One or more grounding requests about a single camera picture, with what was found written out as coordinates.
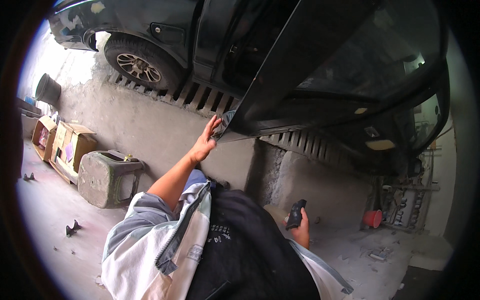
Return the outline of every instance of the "wheel rim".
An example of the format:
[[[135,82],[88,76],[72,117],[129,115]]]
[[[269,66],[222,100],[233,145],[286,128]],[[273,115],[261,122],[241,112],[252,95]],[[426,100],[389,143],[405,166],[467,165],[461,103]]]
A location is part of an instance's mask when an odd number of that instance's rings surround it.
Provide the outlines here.
[[[117,63],[128,74],[147,82],[159,82],[160,72],[146,60],[136,55],[122,53],[117,56]]]

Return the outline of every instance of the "black car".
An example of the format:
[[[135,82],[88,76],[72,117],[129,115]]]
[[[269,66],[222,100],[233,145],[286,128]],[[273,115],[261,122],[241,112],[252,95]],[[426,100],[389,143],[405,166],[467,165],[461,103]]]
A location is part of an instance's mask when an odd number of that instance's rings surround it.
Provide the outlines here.
[[[66,48],[111,33],[108,62],[139,84],[191,74],[242,99],[220,142],[308,128],[361,170],[415,175],[449,114],[447,30],[427,0],[66,0],[49,22]]]

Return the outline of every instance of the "zipper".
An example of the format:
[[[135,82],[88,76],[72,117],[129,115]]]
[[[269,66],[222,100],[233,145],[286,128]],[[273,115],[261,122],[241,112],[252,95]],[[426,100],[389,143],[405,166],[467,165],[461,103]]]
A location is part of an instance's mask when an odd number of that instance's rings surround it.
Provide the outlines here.
[[[315,258],[318,258],[320,259],[320,266],[325,269],[325,271],[327,271],[331,276],[333,276],[335,278],[335,280],[341,284],[343,287],[344,287],[344,290],[342,290],[342,292],[346,293],[346,294],[351,294],[353,292],[353,288],[350,284],[348,284],[348,282],[340,275],[339,272],[337,272],[337,270],[335,270],[334,268],[332,268],[329,264],[327,264],[320,256],[318,256],[317,254],[313,253],[312,251],[308,250],[307,248],[301,246],[303,249],[301,249],[302,251],[306,250],[308,253],[310,253],[313,258],[309,257],[310,259],[312,259],[313,261],[315,261]]]
[[[168,275],[178,268],[178,266],[176,266],[171,260],[175,255],[178,247],[180,246],[180,242],[185,235],[185,231],[187,230],[188,224],[194,211],[197,209],[198,205],[202,201],[209,188],[210,180],[207,180],[207,183],[200,189],[195,200],[190,203],[185,213],[178,221],[177,227],[174,229],[173,234],[167,240],[167,243],[163,246],[162,250],[156,256],[154,264],[155,267],[160,272],[162,272],[162,274]]]

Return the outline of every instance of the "hand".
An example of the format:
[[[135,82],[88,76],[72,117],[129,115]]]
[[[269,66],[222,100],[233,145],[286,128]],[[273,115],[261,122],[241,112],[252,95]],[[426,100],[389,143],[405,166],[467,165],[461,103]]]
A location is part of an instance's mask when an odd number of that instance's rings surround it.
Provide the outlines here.
[[[301,208],[301,221],[300,221],[300,226],[297,228],[292,228],[290,231],[292,232],[293,239],[295,242],[298,244],[302,245],[305,248],[309,248],[310,246],[310,233],[308,233],[309,230],[309,225],[308,225],[308,217],[307,213],[305,212],[305,208]],[[287,223],[285,221],[282,221],[283,225],[286,226]]]
[[[214,129],[217,128],[221,122],[222,119],[217,119],[216,115],[214,115],[205,126],[204,132],[198,138],[195,145],[193,145],[188,152],[188,155],[195,163],[199,163],[204,160],[210,151],[215,148],[216,142],[210,137],[212,136]]]

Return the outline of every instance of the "sanding block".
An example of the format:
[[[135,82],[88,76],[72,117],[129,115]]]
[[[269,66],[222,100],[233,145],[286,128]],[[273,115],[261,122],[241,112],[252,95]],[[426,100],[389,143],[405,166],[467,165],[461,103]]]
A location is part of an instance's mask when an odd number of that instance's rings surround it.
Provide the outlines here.
[[[285,226],[285,230],[297,228],[298,226],[300,226],[300,222],[302,219],[301,209],[306,205],[307,205],[307,201],[303,199],[301,199],[298,202],[295,202],[292,205],[292,209],[290,210],[290,216],[288,217],[287,226]]]

